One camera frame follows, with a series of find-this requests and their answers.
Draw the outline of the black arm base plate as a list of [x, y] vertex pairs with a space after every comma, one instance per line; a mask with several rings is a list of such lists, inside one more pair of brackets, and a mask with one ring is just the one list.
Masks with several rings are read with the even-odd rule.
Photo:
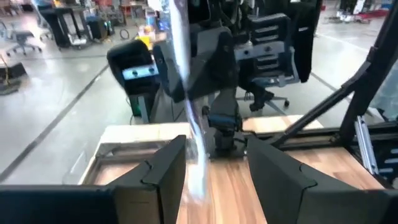
[[209, 159], [242, 159], [245, 156], [246, 156], [245, 150], [211, 151], [208, 153]]

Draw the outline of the silver aluminium extrusion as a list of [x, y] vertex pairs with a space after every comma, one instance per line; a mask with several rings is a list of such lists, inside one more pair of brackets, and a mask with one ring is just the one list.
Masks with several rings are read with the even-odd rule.
[[367, 169], [370, 174], [378, 174], [379, 170], [373, 151], [371, 136], [368, 126], [362, 116], [356, 118], [354, 128], [364, 168]]

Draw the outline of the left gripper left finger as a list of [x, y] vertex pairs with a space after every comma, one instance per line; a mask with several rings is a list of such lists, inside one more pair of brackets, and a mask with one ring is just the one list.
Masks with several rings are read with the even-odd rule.
[[0, 185], [0, 224], [176, 224], [186, 140], [106, 185]]

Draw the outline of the purple toothbrush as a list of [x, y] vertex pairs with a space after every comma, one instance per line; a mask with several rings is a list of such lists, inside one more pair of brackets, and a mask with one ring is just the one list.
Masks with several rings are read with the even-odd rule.
[[188, 169], [188, 191], [192, 200], [200, 203], [206, 198], [206, 149], [197, 105], [194, 100], [188, 98], [191, 59], [188, 6], [186, 0], [167, 0], [165, 6], [170, 23], [169, 42], [182, 81], [185, 112], [192, 134], [188, 152], [192, 156], [193, 164]]

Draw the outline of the black office chair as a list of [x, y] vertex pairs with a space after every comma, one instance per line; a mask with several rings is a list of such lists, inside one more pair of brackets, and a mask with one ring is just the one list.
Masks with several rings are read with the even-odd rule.
[[272, 101], [283, 101], [284, 108], [290, 106], [290, 101], [286, 97], [275, 96], [271, 91], [267, 91], [267, 86], [277, 85], [270, 77], [257, 76], [257, 77], [243, 77], [239, 79], [239, 87], [245, 91], [244, 96], [237, 97], [239, 101], [252, 101], [249, 105], [251, 112], [260, 111], [265, 104], [269, 105], [276, 112], [284, 114]]

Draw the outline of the yellow container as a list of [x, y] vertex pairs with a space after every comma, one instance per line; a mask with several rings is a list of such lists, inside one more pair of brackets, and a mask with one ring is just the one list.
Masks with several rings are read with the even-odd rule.
[[152, 26], [150, 25], [140, 26], [135, 39], [141, 40], [148, 48], [151, 48], [153, 35], [154, 35], [154, 30]]

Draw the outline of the computer with blue lights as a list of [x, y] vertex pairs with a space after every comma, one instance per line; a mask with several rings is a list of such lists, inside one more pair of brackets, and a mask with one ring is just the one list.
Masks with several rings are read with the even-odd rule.
[[86, 17], [86, 23], [94, 40], [103, 40], [115, 33], [111, 20], [106, 20], [98, 16], [88, 16]]

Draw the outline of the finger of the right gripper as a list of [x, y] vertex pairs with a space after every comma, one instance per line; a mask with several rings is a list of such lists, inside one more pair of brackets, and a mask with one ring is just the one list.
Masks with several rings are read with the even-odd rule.
[[170, 42], [158, 42], [154, 45], [154, 59], [159, 72], [160, 83], [165, 94], [174, 103], [185, 100], [183, 75], [187, 71], [187, 56], [183, 47]]
[[238, 85], [234, 40], [227, 27], [204, 30], [197, 35], [197, 55], [192, 58], [187, 96], [195, 100]]

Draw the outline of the clear plastic bin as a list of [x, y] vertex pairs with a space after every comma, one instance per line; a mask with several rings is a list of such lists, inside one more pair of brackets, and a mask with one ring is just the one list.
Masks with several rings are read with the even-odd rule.
[[81, 152], [65, 174], [64, 182], [109, 187], [181, 187], [185, 182], [187, 144], [186, 135], [101, 142], [94, 153]]

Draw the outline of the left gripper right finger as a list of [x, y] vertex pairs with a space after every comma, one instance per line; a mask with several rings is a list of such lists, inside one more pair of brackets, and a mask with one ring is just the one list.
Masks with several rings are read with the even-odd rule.
[[258, 138], [247, 157], [268, 224], [398, 224], [398, 190], [359, 190]]

